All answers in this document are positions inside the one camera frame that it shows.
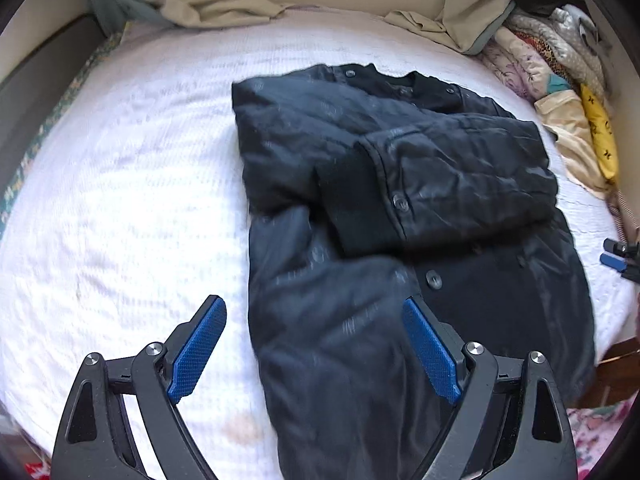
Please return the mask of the black police jacket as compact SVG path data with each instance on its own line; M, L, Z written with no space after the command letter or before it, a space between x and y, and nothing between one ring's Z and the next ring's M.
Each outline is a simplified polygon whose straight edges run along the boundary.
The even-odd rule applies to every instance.
M288 479L407 479L451 408L401 307L492 353L594 375L594 319L535 124L434 77L316 65L231 89L248 330Z

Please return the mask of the pink knitted cloth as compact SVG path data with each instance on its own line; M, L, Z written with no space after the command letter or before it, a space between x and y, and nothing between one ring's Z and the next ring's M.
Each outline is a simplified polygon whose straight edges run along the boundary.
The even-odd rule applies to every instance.
M606 204L608 211L612 214L618 239L627 244L634 243L637 240L636 219L625 196L618 188L611 188L606 196Z

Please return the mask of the yellow patterned pillow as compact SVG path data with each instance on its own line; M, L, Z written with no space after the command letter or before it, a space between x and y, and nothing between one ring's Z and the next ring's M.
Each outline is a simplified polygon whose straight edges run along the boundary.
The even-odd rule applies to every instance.
M580 97L601 174L608 182L616 183L620 174L620 161L611 119L597 96L585 84L580 85Z

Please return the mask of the cream blanket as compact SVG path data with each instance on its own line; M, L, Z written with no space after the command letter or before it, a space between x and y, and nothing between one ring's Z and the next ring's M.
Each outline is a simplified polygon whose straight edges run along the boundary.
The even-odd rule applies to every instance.
M554 92L536 101L534 107L544 128L553 134L567 177L604 200L610 186L598 165L590 125L577 93Z

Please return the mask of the white quilted bed cover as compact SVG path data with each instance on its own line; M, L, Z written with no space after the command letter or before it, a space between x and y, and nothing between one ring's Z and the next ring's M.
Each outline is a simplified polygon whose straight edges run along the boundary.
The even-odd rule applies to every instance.
M248 330L252 216L231 89L347 64L456 84L537 126L589 286L596 374L636 301L634 285L599 261L614 220L567 177L533 107L483 66L355 12L293 10L265 26L206 32L136 23L93 58L27 176L6 191L1 392L38 444L54 447L89 352L134 356L216 295L226 328L180 402L186 428L217 477L287 479Z

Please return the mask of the pink floral folded quilt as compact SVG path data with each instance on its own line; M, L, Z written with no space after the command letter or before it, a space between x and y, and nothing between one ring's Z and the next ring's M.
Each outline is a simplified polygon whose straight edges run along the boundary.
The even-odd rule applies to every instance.
M570 90L570 84L533 46L504 26L498 28L477 58L502 84L529 103Z

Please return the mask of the grey dotted folded quilt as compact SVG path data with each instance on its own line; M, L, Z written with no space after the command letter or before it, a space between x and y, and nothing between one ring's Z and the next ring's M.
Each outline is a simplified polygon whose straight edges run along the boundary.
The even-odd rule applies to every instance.
M555 8L548 18L516 10L506 19L506 27L541 39L574 81L606 101L608 82L596 50L598 30L583 10L566 4Z

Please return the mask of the beige right curtain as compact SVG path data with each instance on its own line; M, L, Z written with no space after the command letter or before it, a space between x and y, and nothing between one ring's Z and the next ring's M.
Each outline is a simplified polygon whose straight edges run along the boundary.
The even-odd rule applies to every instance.
M384 21L461 54L478 55L514 8L513 0L445 0L434 20L395 10Z

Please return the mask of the beige curtain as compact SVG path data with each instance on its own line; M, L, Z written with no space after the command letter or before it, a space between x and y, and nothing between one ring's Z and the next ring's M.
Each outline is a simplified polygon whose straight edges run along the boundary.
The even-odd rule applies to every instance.
M513 0L445 0L434 20L395 10L384 21L461 54L478 55L514 8Z
M269 0L90 0L104 32L111 35L132 21L190 29L266 24L288 8Z

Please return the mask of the dark grey headboard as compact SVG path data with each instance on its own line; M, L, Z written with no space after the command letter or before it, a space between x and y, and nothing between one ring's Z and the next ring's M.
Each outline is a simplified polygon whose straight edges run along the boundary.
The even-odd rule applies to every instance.
M1 83L0 184L6 188L50 111L105 40L91 14L53 34Z

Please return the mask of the beige left curtain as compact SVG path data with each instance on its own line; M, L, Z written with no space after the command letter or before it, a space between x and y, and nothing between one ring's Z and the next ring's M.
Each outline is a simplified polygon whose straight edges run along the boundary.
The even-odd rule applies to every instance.
M288 8L269 0L90 0L104 32L111 35L132 21L190 29L266 24Z

